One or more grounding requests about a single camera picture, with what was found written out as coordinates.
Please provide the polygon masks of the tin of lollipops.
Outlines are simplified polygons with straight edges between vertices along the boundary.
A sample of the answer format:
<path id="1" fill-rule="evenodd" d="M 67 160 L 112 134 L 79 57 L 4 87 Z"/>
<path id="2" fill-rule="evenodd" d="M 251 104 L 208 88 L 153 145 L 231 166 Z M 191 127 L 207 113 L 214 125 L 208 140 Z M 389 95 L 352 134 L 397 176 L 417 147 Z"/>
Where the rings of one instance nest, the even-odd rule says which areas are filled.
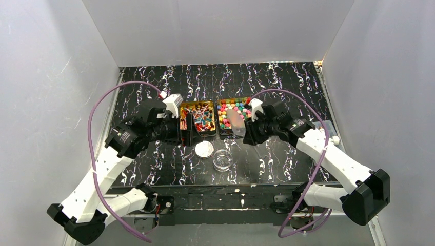
<path id="1" fill-rule="evenodd" d="M 180 129 L 187 129 L 186 116 L 190 113 L 198 133 L 203 137 L 216 135 L 215 109 L 212 101 L 182 102 L 180 105 Z"/>

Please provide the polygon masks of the clear plastic scoop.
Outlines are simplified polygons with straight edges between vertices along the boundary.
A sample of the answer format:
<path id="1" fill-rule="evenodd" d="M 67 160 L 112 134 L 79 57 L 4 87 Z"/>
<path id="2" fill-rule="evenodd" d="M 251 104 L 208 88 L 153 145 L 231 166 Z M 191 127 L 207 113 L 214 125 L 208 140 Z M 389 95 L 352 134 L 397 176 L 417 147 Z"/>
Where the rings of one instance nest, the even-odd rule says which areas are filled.
<path id="1" fill-rule="evenodd" d="M 244 137 L 246 135 L 246 127 L 244 120 L 239 113 L 234 109 L 228 109 L 226 111 L 227 119 L 229 120 L 233 134 L 238 137 Z"/>

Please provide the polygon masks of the clear round jar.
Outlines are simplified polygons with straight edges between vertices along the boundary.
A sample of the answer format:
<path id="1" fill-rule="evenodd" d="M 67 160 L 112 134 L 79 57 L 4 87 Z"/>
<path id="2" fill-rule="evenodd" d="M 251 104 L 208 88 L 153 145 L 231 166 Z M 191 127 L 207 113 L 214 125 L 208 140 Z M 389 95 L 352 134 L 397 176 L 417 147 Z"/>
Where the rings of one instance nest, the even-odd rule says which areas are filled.
<path id="1" fill-rule="evenodd" d="M 226 172 L 232 166 L 232 155 L 228 150 L 220 149 L 212 155 L 213 166 L 217 171 Z"/>

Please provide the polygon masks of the tin of star candies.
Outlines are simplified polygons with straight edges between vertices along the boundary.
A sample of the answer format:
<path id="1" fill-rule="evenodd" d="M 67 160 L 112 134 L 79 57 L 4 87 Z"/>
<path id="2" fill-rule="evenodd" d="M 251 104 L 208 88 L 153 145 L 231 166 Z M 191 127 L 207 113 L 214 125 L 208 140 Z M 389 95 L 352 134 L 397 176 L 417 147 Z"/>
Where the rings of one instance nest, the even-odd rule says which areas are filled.
<path id="1" fill-rule="evenodd" d="M 221 136 L 246 134 L 245 120 L 251 118 L 249 97 L 220 99 L 215 102 L 217 130 Z"/>

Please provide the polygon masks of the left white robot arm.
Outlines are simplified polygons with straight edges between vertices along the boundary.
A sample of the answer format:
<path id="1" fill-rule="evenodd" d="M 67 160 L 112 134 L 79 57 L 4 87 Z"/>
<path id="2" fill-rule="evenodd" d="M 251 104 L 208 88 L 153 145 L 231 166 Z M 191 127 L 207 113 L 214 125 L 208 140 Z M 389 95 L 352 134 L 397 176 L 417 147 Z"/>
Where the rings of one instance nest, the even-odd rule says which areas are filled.
<path id="1" fill-rule="evenodd" d="M 92 155 L 92 168 L 75 190 L 61 203 L 53 203 L 47 214 L 65 232 L 83 245 L 95 242 L 105 227 L 130 212 L 154 212 L 157 193 L 140 184 L 111 200 L 104 195 L 117 177 L 151 142 L 194 146 L 202 141 L 191 114 L 182 115 L 182 97 L 172 94 L 163 100 L 147 99 L 137 113 L 126 117 L 110 131 L 99 155 Z"/>

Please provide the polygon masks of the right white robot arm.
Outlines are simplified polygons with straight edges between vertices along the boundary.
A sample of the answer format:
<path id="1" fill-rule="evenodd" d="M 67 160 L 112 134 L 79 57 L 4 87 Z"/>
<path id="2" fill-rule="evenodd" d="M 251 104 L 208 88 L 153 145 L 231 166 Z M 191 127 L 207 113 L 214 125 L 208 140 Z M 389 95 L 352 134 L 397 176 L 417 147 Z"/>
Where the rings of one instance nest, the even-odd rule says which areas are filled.
<path id="1" fill-rule="evenodd" d="M 303 118 L 294 118 L 283 103 L 263 105 L 249 99 L 251 117 L 244 121 L 243 142 L 255 146 L 272 136 L 307 154 L 332 174 L 341 188 L 305 182 L 292 191 L 290 202 L 298 210 L 323 207 L 343 212 L 354 223 L 367 225 L 390 203 L 390 176 L 383 169 L 358 163 L 337 148 L 325 131 Z"/>

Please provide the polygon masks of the round white jar lid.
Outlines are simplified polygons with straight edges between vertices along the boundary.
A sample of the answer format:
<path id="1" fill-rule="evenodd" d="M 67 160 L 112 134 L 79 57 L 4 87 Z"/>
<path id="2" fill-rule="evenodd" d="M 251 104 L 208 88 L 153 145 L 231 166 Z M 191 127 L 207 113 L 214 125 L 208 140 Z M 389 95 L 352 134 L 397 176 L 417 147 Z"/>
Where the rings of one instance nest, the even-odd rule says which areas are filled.
<path id="1" fill-rule="evenodd" d="M 195 145 L 194 151 L 199 158 L 209 158 L 214 152 L 214 146 L 209 141 L 202 141 Z"/>

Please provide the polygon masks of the clear plastic organizer box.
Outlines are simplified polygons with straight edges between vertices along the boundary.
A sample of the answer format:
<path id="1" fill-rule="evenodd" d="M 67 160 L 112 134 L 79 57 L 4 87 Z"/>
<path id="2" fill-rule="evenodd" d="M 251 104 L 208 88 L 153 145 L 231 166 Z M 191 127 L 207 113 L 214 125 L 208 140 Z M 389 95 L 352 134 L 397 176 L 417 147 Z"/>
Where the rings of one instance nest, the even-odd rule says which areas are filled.
<path id="1" fill-rule="evenodd" d="M 340 144 L 340 138 L 332 124 L 331 121 L 325 120 L 324 124 L 321 124 L 319 121 L 314 121 L 313 124 L 317 129 L 319 129 L 321 132 L 328 132 L 329 139 L 334 145 Z"/>

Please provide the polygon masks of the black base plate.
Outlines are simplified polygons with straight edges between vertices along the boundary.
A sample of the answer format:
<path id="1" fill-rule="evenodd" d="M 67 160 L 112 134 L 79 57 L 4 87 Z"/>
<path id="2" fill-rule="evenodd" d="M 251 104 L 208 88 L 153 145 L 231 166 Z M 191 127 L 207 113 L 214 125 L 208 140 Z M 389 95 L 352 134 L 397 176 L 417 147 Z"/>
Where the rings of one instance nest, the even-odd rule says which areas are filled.
<path id="1" fill-rule="evenodd" d="M 186 224 L 272 224 L 279 226 L 288 211 L 277 213 L 276 196 L 290 196 L 295 184 L 155 186 L 160 198 L 173 198 L 162 213 L 161 226 Z"/>

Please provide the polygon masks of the aluminium frame rail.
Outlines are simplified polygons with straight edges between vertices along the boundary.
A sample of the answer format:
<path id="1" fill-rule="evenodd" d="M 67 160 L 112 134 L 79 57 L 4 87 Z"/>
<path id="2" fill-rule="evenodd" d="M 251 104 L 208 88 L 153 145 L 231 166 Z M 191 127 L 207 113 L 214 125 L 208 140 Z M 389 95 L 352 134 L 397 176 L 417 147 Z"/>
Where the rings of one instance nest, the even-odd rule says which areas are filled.
<path id="1" fill-rule="evenodd" d="M 345 213 L 349 219 L 359 225 L 366 225 L 384 207 L 382 197 L 373 193 L 369 186 L 360 184 L 354 191 L 347 193 L 343 188 L 321 186 L 313 183 L 303 183 L 294 189 L 290 196 L 276 196 L 276 202 L 271 204 L 277 213 L 284 211 L 311 210 L 321 207 Z M 135 211 L 146 214 L 162 214 L 172 208 L 173 198 L 158 196 L 157 191 L 148 186 L 137 187 L 129 192 L 118 195 L 107 201 L 119 217 Z"/>

